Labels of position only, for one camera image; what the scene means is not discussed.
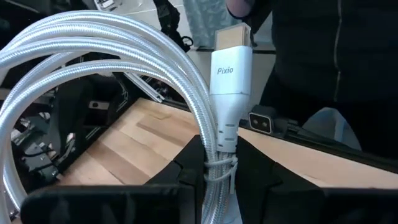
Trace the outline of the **silver aluminium rail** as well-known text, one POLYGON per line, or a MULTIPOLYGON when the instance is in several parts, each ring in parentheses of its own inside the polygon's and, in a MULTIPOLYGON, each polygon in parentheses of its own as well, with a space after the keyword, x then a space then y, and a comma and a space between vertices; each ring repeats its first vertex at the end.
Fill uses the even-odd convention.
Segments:
POLYGON ((152 100, 158 103, 162 103, 165 100, 165 98, 158 91, 153 89, 146 81, 144 81, 140 75, 134 73, 125 73, 124 75, 152 100))

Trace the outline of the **pale grey seat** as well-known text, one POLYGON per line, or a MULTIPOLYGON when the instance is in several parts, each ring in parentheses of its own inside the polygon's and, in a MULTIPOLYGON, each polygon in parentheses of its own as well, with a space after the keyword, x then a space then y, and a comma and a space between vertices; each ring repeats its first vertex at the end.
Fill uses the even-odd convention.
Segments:
POLYGON ((322 108, 304 123, 303 128, 361 151, 354 131, 336 109, 322 108))

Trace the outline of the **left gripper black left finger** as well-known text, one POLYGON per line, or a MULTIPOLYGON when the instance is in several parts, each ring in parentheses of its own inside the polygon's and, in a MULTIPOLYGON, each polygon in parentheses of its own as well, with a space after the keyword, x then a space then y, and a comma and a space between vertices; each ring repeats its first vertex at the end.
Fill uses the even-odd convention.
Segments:
POLYGON ((169 202, 155 206, 149 224, 201 224, 205 194, 205 148, 195 135, 148 184, 176 185, 169 202))

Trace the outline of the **person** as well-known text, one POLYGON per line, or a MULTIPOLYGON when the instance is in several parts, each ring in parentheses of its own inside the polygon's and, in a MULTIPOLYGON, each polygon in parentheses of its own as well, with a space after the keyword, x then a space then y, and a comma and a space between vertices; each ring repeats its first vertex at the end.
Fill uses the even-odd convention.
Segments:
POLYGON ((225 0, 252 28, 272 18, 260 100, 304 124, 336 109, 362 151, 398 159, 398 0, 225 0))

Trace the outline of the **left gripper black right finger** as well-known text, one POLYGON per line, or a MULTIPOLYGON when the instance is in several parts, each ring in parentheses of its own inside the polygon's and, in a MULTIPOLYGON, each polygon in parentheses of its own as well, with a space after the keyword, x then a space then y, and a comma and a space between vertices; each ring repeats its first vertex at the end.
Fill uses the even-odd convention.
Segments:
POLYGON ((235 187, 243 224, 320 224, 319 186, 238 139, 235 187))

